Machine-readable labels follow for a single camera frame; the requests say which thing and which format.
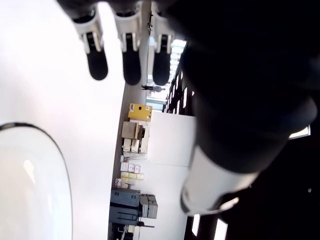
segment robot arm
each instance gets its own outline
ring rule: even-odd
[[[84,44],[92,77],[104,79],[108,67],[97,1],[58,2]],[[141,78],[141,3],[108,2],[121,41],[124,78],[134,85]],[[289,13],[280,3],[263,10],[251,1],[237,0],[215,3],[210,10],[187,0],[152,5],[157,85],[169,79],[174,30],[188,37],[180,62],[183,78],[197,96],[195,147],[181,192],[182,209],[189,215],[232,207],[237,199],[226,202],[225,197],[248,187],[290,134],[316,118],[309,93],[320,87],[320,39],[312,30],[317,29],[319,15],[313,11],[317,6],[307,2],[304,8],[294,6],[301,13],[298,20],[297,14],[290,15],[295,11]]]

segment black fingertip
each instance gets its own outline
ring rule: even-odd
[[[167,54],[166,51],[154,53],[152,76],[154,83],[159,86],[164,86],[169,81],[170,54]]]
[[[104,48],[100,52],[91,50],[86,57],[91,76],[98,81],[105,79],[108,75],[108,64]]]
[[[123,76],[129,85],[136,85],[141,79],[139,52],[133,49],[127,49],[122,53],[123,59]]]

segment white curved object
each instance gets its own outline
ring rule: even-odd
[[[35,127],[0,130],[0,239],[72,239],[65,161],[54,141]]]

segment person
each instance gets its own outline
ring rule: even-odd
[[[143,86],[143,85],[141,85],[141,87],[142,87],[142,90],[150,90],[150,91],[155,91],[158,93],[160,93],[162,90],[166,90],[165,88],[162,88],[160,86],[147,86],[147,85]]]

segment floor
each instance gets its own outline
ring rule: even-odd
[[[122,145],[123,145],[123,139],[121,137],[121,133],[122,133],[123,122],[129,120],[128,118],[129,105],[131,103],[146,104],[146,98],[147,98],[146,91],[142,90],[141,84],[137,84],[134,86],[125,84],[120,119],[119,119],[119,126],[118,126],[118,134],[116,139],[115,154],[114,154],[112,185],[115,183],[116,178],[120,177],[120,166],[121,166],[120,158],[122,155]]]
[[[147,26],[149,20],[149,11],[151,8],[150,2],[144,2],[142,4],[142,26]],[[123,139],[121,138],[122,126],[124,121],[128,121],[128,111],[129,105],[132,104],[146,104],[147,91],[142,90],[141,85],[147,84],[148,78],[148,50],[149,50],[149,30],[147,27],[142,28],[140,47],[139,47],[139,56],[141,64],[141,80],[137,85],[128,85],[127,83],[124,86],[123,99],[121,106],[121,113],[119,118],[118,134],[116,140],[115,154],[114,154],[114,165],[113,165],[113,174],[112,174],[112,187],[115,183],[116,178],[120,177],[120,158],[122,155],[122,145]]]

